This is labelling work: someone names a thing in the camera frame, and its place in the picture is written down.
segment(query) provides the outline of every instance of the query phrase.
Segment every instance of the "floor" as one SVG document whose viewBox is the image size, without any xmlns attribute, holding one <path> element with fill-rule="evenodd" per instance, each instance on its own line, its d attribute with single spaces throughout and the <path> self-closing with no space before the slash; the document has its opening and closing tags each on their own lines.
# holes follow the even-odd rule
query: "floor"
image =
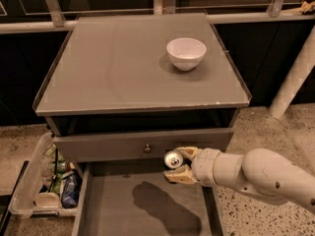
<svg viewBox="0 0 315 236">
<path fill-rule="evenodd" d="M 292 105 L 282 120 L 265 107 L 242 109 L 227 152 L 268 148 L 315 174 L 315 104 Z M 44 125 L 0 128 L 0 195 L 12 192 L 23 162 L 30 159 Z M 270 206 L 218 188 L 225 235 L 315 235 L 315 215 L 292 203 Z M 25 219 L 12 215 L 6 235 L 71 235 L 73 218 Z"/>
</svg>

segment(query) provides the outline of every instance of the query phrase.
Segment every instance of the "white pole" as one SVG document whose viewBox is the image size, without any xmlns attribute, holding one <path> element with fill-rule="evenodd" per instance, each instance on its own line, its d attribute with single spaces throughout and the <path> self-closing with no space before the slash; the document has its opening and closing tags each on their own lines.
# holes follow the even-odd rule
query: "white pole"
<svg viewBox="0 0 315 236">
<path fill-rule="evenodd" d="M 291 104 L 295 95 L 307 79 L 308 75 L 315 66 L 315 27 L 307 37 L 302 49 L 300 50 L 293 66 L 288 72 L 280 90 L 278 91 L 273 103 L 269 107 L 269 113 L 280 119 L 286 109 Z"/>
</svg>

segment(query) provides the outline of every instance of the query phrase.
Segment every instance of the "drawer knob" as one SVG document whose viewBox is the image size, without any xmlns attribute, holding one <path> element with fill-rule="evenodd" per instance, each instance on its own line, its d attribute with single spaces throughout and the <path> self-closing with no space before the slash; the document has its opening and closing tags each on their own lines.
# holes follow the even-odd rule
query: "drawer knob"
<svg viewBox="0 0 315 236">
<path fill-rule="evenodd" d="M 151 149 L 150 145 L 146 144 L 145 153 L 151 153 L 151 152 L 152 152 L 152 149 Z"/>
</svg>

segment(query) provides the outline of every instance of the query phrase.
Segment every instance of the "drawer bottom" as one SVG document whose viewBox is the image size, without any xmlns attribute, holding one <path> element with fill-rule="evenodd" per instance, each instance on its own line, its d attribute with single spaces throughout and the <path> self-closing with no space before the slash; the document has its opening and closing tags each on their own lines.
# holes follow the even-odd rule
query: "drawer bottom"
<svg viewBox="0 0 315 236">
<path fill-rule="evenodd" d="M 162 171 L 162 159 L 88 164 L 74 235 L 211 235 L 202 187 Z"/>
</svg>

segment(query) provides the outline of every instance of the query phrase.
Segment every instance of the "white bowl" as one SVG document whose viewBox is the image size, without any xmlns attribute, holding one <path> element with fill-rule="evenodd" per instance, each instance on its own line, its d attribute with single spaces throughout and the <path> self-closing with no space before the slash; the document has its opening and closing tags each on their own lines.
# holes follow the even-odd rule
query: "white bowl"
<svg viewBox="0 0 315 236">
<path fill-rule="evenodd" d="M 204 59 L 207 48 L 201 41 L 182 37 L 172 40 L 166 46 L 171 63 L 182 71 L 189 71 Z"/>
</svg>

